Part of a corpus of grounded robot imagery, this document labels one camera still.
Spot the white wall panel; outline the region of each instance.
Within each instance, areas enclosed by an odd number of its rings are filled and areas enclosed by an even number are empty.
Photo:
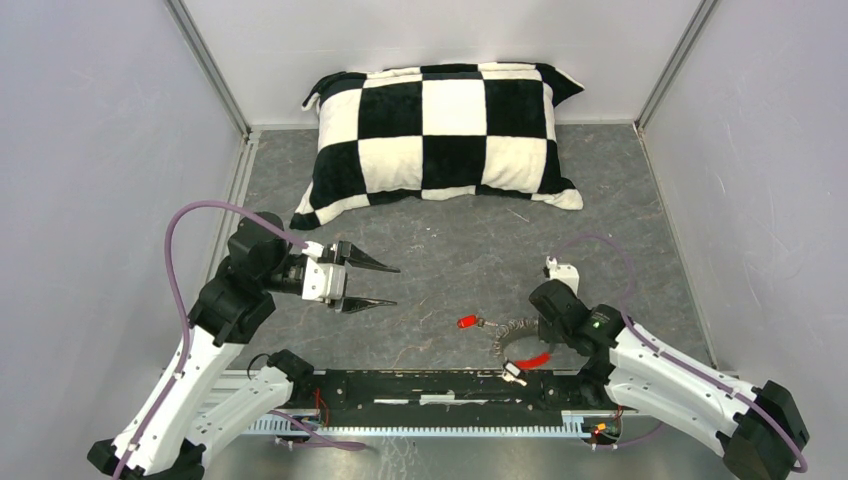
[[[551,63],[586,86],[560,122],[629,122],[697,0],[187,0],[254,125],[316,124],[300,103],[341,70],[445,62]]]
[[[721,366],[799,403],[798,478],[845,475],[846,16],[836,1],[721,2],[646,132]]]
[[[97,478],[179,342],[165,226],[224,196],[241,139],[164,2],[0,12],[0,478]],[[189,302],[217,218],[177,230]]]

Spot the checkered pillow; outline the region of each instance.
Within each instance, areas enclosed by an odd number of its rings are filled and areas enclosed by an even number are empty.
[[[550,65],[434,65],[321,79],[318,158],[291,220],[311,230],[345,210],[405,197],[504,195],[566,210],[554,107],[583,86]]]

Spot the gray carpet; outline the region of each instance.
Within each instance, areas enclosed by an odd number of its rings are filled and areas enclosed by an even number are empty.
[[[309,183],[317,130],[263,132],[245,205],[288,223]],[[532,317],[530,292],[544,281],[545,256],[591,232],[619,242],[637,270],[631,315],[662,340],[708,361],[683,267],[639,141],[630,126],[557,127],[564,173],[582,192],[585,208],[563,211],[519,199],[460,197],[445,202],[406,199],[343,213],[301,232],[321,243],[352,241],[394,265],[392,275],[350,269],[348,293],[395,300],[353,315],[276,296],[277,312],[236,359],[288,348],[316,368],[497,367],[494,328],[459,330],[469,314],[494,322]],[[624,263],[609,247],[586,242],[564,260],[581,274],[587,305],[612,303],[626,283]],[[507,349],[518,358],[541,351],[526,339]],[[579,368],[585,359],[559,348],[551,368]]]

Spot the metal pole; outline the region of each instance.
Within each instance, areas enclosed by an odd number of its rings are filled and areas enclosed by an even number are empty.
[[[212,59],[212,54],[209,53],[209,48],[206,47],[206,43],[204,43],[203,37],[197,29],[197,25],[194,24],[185,3],[183,0],[165,0],[165,4],[171,11],[180,31],[183,32],[192,53],[194,53],[195,58],[200,63],[200,67],[215,88],[218,98],[224,104],[224,109],[226,109],[227,115],[229,115],[233,125],[247,138],[251,131],[250,125],[241,113],[241,109],[239,109],[229,87],[227,87],[227,82],[224,81],[221,71],[215,65],[215,60]]]
[[[644,129],[651,121],[651,117],[654,115],[663,97],[665,97],[665,94],[668,92],[669,86],[671,86],[672,82],[674,82],[677,72],[689,56],[692,46],[697,41],[704,28],[704,24],[706,24],[710,15],[712,15],[719,1],[720,0],[701,0],[700,5],[698,5],[697,10],[695,10],[695,14],[692,16],[692,20],[689,21],[689,25],[683,32],[683,36],[680,37],[677,47],[675,47],[674,52],[671,54],[671,58],[669,58],[665,69],[657,81],[657,84],[651,91],[651,95],[648,96],[648,101],[642,108],[642,112],[639,113],[639,117],[636,119],[637,129]]]

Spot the cable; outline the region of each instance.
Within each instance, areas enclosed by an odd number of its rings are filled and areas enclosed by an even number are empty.
[[[255,356],[255,357],[253,357],[252,359],[250,359],[250,363],[248,363],[248,364],[247,364],[247,369],[246,369],[246,372],[247,372],[247,379],[248,379],[248,380],[253,380],[252,378],[250,378],[250,367],[252,367],[252,366],[253,366],[253,364],[254,364],[254,363],[256,363],[256,361],[257,361],[257,360],[259,360],[260,358],[262,358],[262,357],[270,357],[270,356],[271,356],[271,354],[270,354],[270,353],[260,353],[259,355],[257,355],[257,356]]]
[[[626,442],[617,442],[612,445],[598,445],[595,444],[592,446],[592,450],[618,450],[619,448],[632,447],[634,445],[638,445],[643,442],[647,442],[652,438],[656,437],[662,429],[665,428],[665,424],[660,422],[659,425],[656,426],[653,430],[642,435],[641,437],[634,438],[633,440],[628,440]]]
[[[174,384],[177,383],[177,379],[182,378],[183,367],[185,367],[186,362],[188,362],[188,352],[191,350],[191,326],[188,321],[188,314],[186,313],[185,304],[183,303],[183,297],[180,294],[180,287],[177,285],[177,275],[174,272],[174,259],[173,259],[173,249],[172,243],[174,239],[174,230],[177,228],[177,223],[179,223],[180,219],[185,216],[188,212],[192,210],[197,210],[198,208],[220,208],[223,210],[229,210],[233,213],[237,213],[242,217],[246,217],[249,220],[257,223],[262,226],[269,232],[277,235],[278,237],[286,240],[292,245],[296,245],[300,248],[306,248],[307,244],[301,238],[293,235],[289,232],[283,231],[277,228],[272,223],[268,222],[264,218],[256,215],[250,210],[244,209],[242,207],[229,204],[227,202],[221,202],[218,200],[201,200],[198,202],[192,202],[183,208],[179,209],[177,213],[174,214],[171,221],[168,223],[168,228],[165,230],[165,272],[168,274],[168,283],[171,286],[171,293],[174,295],[174,302],[177,304],[177,312],[180,315],[180,327],[182,330],[182,344],[180,346],[180,358],[177,360],[177,365],[174,368],[174,372],[170,375],[171,377],[168,379],[168,382],[165,384],[165,387],[162,388],[162,391],[159,393],[159,396],[153,401],[153,405],[151,405],[150,410],[144,415],[144,418],[141,419],[141,422],[138,425],[133,436],[130,438],[129,443],[127,444],[127,449],[121,458],[118,460],[118,465],[115,467],[115,471],[112,473],[112,480],[118,480],[121,477],[121,473],[123,473],[124,467],[129,462],[132,457],[133,452],[137,448],[138,441],[144,435],[144,431],[147,430],[147,426],[150,425],[150,422],[153,420],[153,416],[156,415],[156,412],[159,411],[159,408],[165,402],[165,399],[168,398],[168,394],[171,393],[171,390],[174,388]]]
[[[797,445],[795,445],[795,442],[792,441],[792,438],[789,436],[789,434],[786,433],[786,431],[783,429],[783,427],[781,427],[780,424],[777,423],[777,420],[775,420],[771,415],[769,415],[768,412],[763,410],[762,407],[757,405],[750,398],[746,397],[745,395],[742,395],[741,392],[737,392],[737,393],[734,394],[733,388],[730,387],[729,385],[725,384],[724,382],[722,382],[720,380],[716,380],[715,378],[713,378],[713,377],[707,375],[706,373],[698,370],[697,368],[687,364],[686,362],[680,360],[679,358],[675,357],[674,355],[669,354],[668,352],[664,352],[664,351],[660,352],[660,348],[657,345],[654,345],[653,343],[651,343],[650,339],[648,339],[647,337],[642,335],[642,333],[640,331],[636,330],[636,326],[634,325],[633,320],[631,320],[630,315],[627,314],[627,300],[633,295],[633,289],[635,287],[635,280],[636,280],[636,269],[633,267],[633,260],[627,255],[627,253],[624,252],[624,249],[622,249],[621,246],[618,245],[618,243],[616,243],[613,240],[610,240],[609,238],[603,237],[601,235],[587,233],[587,234],[580,235],[577,238],[574,238],[574,239],[566,242],[559,249],[557,249],[553,254],[551,254],[551,257],[557,258],[562,254],[562,252],[565,249],[571,247],[575,243],[582,242],[582,241],[588,240],[588,239],[594,239],[594,240],[598,240],[600,242],[606,243],[607,245],[612,247],[613,250],[615,250],[615,252],[618,254],[619,257],[621,257],[622,260],[624,260],[624,265],[625,265],[625,268],[627,269],[627,288],[624,289],[624,293],[622,293],[621,296],[618,299],[618,309],[621,312],[621,317],[624,320],[624,324],[627,326],[627,329],[630,330],[630,332],[636,338],[638,338],[642,343],[644,343],[648,348],[650,348],[654,353],[658,354],[660,357],[665,358],[666,360],[677,365],[678,367],[682,368],[683,370],[686,370],[687,372],[691,373],[692,375],[695,375],[696,377],[700,378],[701,380],[704,380],[705,382],[715,386],[719,390],[723,391],[727,395],[732,396],[733,398],[736,398],[737,400],[739,400],[742,403],[744,403],[745,405],[747,405],[751,410],[755,411],[757,413],[757,415],[762,417],[763,420],[765,420],[766,423],[768,423],[769,426],[772,429],[774,429],[775,432],[777,432],[777,434],[780,436],[781,440],[783,440],[783,442],[786,444],[786,446],[789,447],[789,450],[792,452],[792,454],[798,460],[799,465],[797,467],[795,465],[792,465],[791,470],[793,472],[796,472],[796,473],[805,473],[808,469],[808,465],[807,465],[807,459],[801,453],[801,449],[798,448]],[[646,435],[645,437],[642,437],[642,438],[646,438],[648,436],[651,436],[655,432],[656,431],[651,432],[650,434],[648,434],[648,435]],[[619,445],[619,447],[626,446],[627,444],[632,445],[634,442],[636,442],[636,440],[632,440],[630,442],[625,442],[624,444]]]
[[[315,389],[315,410],[318,410],[318,418],[321,418],[321,406],[324,407],[324,411],[327,412],[327,418],[324,419],[322,424],[324,427],[330,426],[330,407],[324,402],[324,399],[321,398],[321,389]]]
[[[618,432],[616,435],[610,435],[609,433],[607,433],[606,430],[608,430],[608,428],[606,427],[606,424],[604,424],[604,423],[599,424],[598,426],[595,427],[595,435],[603,435],[604,437],[612,440],[613,442],[618,442],[618,440],[621,438],[621,436],[624,435],[624,422],[621,420],[622,413],[623,413],[623,409],[622,409],[621,405],[619,405],[618,409],[616,410],[615,415],[612,417],[612,422],[616,426],[616,430]]]
[[[289,423],[291,423],[295,427],[297,427],[297,428],[303,430],[304,432],[306,432],[307,434],[309,434],[310,438],[317,439],[321,442],[321,443],[295,443],[295,444],[291,444],[294,447],[302,447],[302,448],[333,447],[333,448],[338,448],[339,450],[345,450],[345,451],[348,451],[348,452],[358,452],[360,450],[365,450],[366,448],[368,448],[368,445],[365,445],[364,443],[336,442],[334,440],[330,440],[329,438],[327,438],[327,437],[325,437],[325,436],[323,436],[319,433],[313,432],[306,425],[300,423],[296,418],[294,418],[291,415],[288,415],[286,413],[278,412],[276,410],[271,410],[268,413],[270,413],[271,415],[276,415],[278,417],[284,418],[285,420],[287,420]]]

